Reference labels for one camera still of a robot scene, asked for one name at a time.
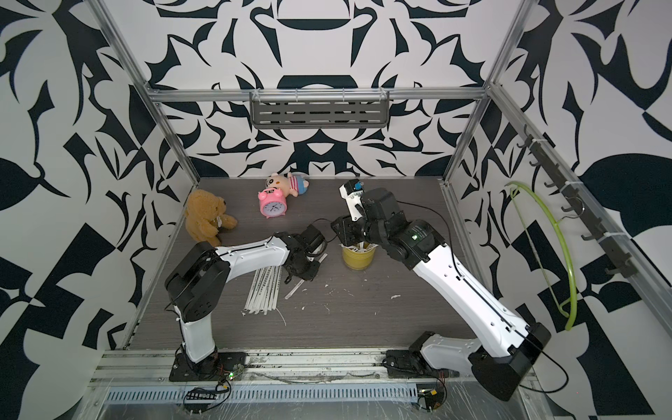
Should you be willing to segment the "white straw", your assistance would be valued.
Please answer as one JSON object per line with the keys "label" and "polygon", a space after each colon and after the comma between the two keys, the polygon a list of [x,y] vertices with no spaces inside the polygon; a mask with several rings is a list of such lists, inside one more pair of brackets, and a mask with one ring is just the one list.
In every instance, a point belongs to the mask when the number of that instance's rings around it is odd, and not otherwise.
{"label": "white straw", "polygon": [[256,313],[259,313],[260,311],[262,311],[264,309],[264,307],[266,306],[265,302],[267,300],[268,289],[269,289],[269,281],[271,281],[272,274],[273,274],[273,268],[268,267],[266,269],[265,278],[264,278],[264,288],[262,290],[260,290],[260,295],[257,298],[257,302],[256,302],[257,307],[255,308],[255,309],[257,309],[255,311]]}
{"label": "white straw", "polygon": [[267,289],[266,284],[268,283],[268,276],[269,276],[270,271],[271,271],[270,268],[264,268],[262,270],[262,273],[260,274],[259,283],[257,285],[257,290],[255,291],[255,297],[251,301],[250,311],[252,313],[258,313],[259,312],[259,307],[263,303],[264,296],[266,294],[266,289]]}
{"label": "white straw", "polygon": [[283,298],[289,300],[299,289],[301,289],[306,281],[313,281],[317,276],[320,269],[320,265],[327,258],[327,254],[323,254],[317,258],[309,258],[309,267],[308,270],[304,273],[304,276],[301,276],[297,284],[288,292]]}
{"label": "white straw", "polygon": [[271,274],[269,276],[268,298],[264,309],[265,314],[274,311],[277,307],[276,303],[278,302],[279,281],[281,275],[282,275],[281,268],[273,267]]}
{"label": "white straw", "polygon": [[256,302],[257,302],[258,296],[260,295],[260,290],[262,290],[264,288],[265,273],[266,273],[265,268],[259,269],[259,271],[257,271],[257,273],[255,273],[256,276],[255,276],[254,284],[250,288],[250,292],[251,292],[250,302],[247,306],[247,309],[250,313],[253,313],[254,311],[257,310],[256,309],[256,307],[257,307]]}
{"label": "white straw", "polygon": [[[273,276],[274,274],[275,274],[275,267],[273,267],[273,274],[272,274],[272,276]],[[264,307],[264,309],[263,309],[263,311],[262,311],[262,312],[264,313],[264,315],[266,315],[266,314],[268,313],[268,311],[269,311],[269,301],[270,301],[271,294],[272,294],[272,277],[271,277],[271,281],[269,281],[268,295],[267,295],[267,300],[266,300],[266,302],[265,302],[266,306]]]}
{"label": "white straw", "polygon": [[260,289],[260,297],[258,303],[258,310],[262,313],[267,313],[269,299],[273,292],[273,280],[275,276],[275,267],[269,267],[262,279],[262,288]]}
{"label": "white straw", "polygon": [[280,283],[282,280],[283,269],[281,267],[275,267],[275,274],[272,276],[272,294],[269,298],[269,310],[275,311],[278,304],[278,294]]}
{"label": "white straw", "polygon": [[259,287],[260,278],[263,275],[263,270],[258,269],[255,272],[252,284],[250,285],[250,291],[248,292],[248,297],[244,306],[244,310],[250,312],[252,309],[252,304],[254,303],[257,296],[257,288]]}

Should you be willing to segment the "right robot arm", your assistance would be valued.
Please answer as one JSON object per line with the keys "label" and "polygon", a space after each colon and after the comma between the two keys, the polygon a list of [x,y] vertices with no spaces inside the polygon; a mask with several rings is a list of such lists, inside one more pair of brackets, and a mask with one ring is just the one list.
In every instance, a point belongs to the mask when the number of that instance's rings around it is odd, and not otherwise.
{"label": "right robot arm", "polygon": [[509,310],[454,256],[451,245],[425,220],[408,221],[392,192],[366,191],[360,180],[339,188],[347,216],[332,222],[341,244],[369,243],[386,251],[431,285],[467,322],[473,341],[430,334],[414,347],[439,371],[470,373],[493,397],[511,399],[551,339],[540,323]]}

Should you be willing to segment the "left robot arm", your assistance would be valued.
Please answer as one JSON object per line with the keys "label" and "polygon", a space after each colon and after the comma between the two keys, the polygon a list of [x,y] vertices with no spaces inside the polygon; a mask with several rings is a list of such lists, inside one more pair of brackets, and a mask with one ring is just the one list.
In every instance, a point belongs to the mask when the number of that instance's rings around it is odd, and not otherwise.
{"label": "left robot arm", "polygon": [[327,239],[313,225],[299,234],[277,232],[236,246],[197,243],[164,283],[166,310],[176,315],[181,334],[169,381],[218,381],[243,363],[241,352],[219,352],[213,336],[212,312],[229,281],[268,267],[284,269],[289,278],[312,281],[326,248]]}

